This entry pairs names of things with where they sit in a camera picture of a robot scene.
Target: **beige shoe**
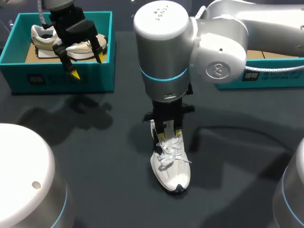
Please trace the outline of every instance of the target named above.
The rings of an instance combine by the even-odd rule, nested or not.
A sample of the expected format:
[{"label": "beige shoe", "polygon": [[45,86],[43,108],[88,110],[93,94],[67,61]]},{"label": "beige shoe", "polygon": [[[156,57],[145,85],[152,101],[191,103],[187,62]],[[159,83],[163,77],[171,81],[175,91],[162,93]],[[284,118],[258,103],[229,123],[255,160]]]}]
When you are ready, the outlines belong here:
[{"label": "beige shoe", "polygon": [[[38,58],[57,58],[53,51],[54,44],[61,44],[61,39],[56,34],[54,27],[44,30],[43,27],[33,25],[31,28],[31,38],[36,47]],[[104,35],[97,35],[103,53],[107,52],[108,39]],[[66,49],[67,55],[73,60],[84,60],[94,57],[90,41],[80,44],[73,44]]]}]

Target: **shoe box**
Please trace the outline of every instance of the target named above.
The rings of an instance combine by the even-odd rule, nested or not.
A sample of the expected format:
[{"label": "shoe box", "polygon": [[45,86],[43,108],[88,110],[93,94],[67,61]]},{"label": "shoe box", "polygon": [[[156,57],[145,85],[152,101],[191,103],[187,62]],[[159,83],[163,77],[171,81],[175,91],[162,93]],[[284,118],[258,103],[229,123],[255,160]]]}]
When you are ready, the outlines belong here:
[{"label": "shoe box", "polygon": [[[49,13],[44,14],[47,22]],[[20,13],[0,57],[0,71],[13,94],[104,93],[114,90],[116,39],[110,11],[85,12],[99,34],[108,37],[103,63],[94,58],[72,61],[80,80],[63,70],[59,58],[39,59],[31,43],[32,25],[41,25],[38,13]]]},{"label": "shoe box", "polygon": [[[283,56],[269,52],[247,52],[247,66],[257,68],[288,68],[304,65],[304,58]],[[230,83],[217,84],[218,89],[258,89],[304,87],[304,71],[267,73],[245,70],[243,75]]]}]

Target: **printed logo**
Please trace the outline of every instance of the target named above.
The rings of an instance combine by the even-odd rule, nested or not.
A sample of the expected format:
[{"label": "printed logo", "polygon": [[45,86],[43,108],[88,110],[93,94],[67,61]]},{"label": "printed logo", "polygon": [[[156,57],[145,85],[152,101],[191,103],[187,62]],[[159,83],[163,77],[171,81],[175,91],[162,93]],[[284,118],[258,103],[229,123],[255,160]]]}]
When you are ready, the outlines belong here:
[{"label": "printed logo", "polygon": [[45,85],[46,82],[42,74],[27,74],[28,81],[32,85]]},{"label": "printed logo", "polygon": [[253,72],[253,71],[245,71],[242,81],[250,82],[250,81],[257,81],[260,73]]},{"label": "printed logo", "polygon": [[218,76],[222,76],[222,67],[223,65],[221,65],[220,63],[214,65],[215,70],[213,71],[213,73]]}]

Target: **white sneaker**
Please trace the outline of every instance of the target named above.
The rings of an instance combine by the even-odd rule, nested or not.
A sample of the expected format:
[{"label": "white sneaker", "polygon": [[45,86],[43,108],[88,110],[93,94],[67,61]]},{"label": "white sneaker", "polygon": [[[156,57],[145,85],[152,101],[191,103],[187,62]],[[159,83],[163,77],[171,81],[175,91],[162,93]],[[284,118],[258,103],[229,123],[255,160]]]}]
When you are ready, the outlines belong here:
[{"label": "white sneaker", "polygon": [[166,125],[165,139],[157,136],[155,124],[151,123],[151,133],[154,139],[154,153],[151,157],[153,172],[160,184],[176,194],[182,193],[190,182],[190,161],[185,153],[182,132],[175,136],[173,121]]},{"label": "white sneaker", "polygon": [[[31,28],[31,38],[36,47],[38,58],[57,58],[53,51],[54,44],[61,44],[61,39],[56,34],[54,27],[44,30],[43,27],[33,25]],[[103,48],[103,53],[107,52],[107,37],[97,35],[100,46]],[[94,57],[90,42],[82,42],[74,44],[66,49],[67,55],[73,60],[84,60]]]}]

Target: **cable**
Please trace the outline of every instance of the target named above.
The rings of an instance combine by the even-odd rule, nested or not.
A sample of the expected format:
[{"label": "cable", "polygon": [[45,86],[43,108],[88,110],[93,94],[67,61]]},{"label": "cable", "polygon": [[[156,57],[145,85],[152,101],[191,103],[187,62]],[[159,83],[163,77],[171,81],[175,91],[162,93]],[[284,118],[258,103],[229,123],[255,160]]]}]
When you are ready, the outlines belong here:
[{"label": "cable", "polygon": [[205,10],[206,10],[207,8],[206,8],[206,6],[202,6],[200,9],[199,9],[199,11],[198,11],[198,13],[195,15],[195,19],[200,19],[200,17],[203,15],[203,13],[205,12]]},{"label": "cable", "polygon": [[219,126],[215,126],[215,125],[211,125],[211,126],[202,126],[202,127],[198,127],[195,132],[198,132],[199,130],[201,129],[210,129],[210,130],[213,130],[213,129],[231,129],[231,130],[242,130],[242,131],[248,131],[248,132],[253,132],[253,133],[256,133],[256,134],[260,134],[262,136],[265,136],[266,138],[274,141],[275,143],[277,143],[278,145],[282,146],[285,150],[287,150],[288,152],[294,152],[295,150],[292,149],[291,147],[289,147],[288,145],[284,144],[283,142],[281,142],[280,140],[278,140],[277,138],[273,137],[272,135],[270,134],[267,134],[263,131],[260,131],[260,130],[256,130],[256,129],[253,129],[253,128],[250,128],[250,127],[238,127],[238,126],[225,126],[225,125],[219,125]]},{"label": "cable", "polygon": [[43,10],[42,10],[42,2],[41,0],[38,0],[38,13],[39,13],[39,18],[40,18],[40,21],[43,25],[46,24],[46,20],[44,19],[44,16],[43,16]]},{"label": "cable", "polygon": [[290,68],[278,68],[278,69],[270,69],[270,68],[257,68],[257,67],[250,67],[245,66],[245,70],[256,71],[256,72],[269,72],[269,73],[281,73],[281,72],[292,72],[303,70],[304,66],[296,66]]}]

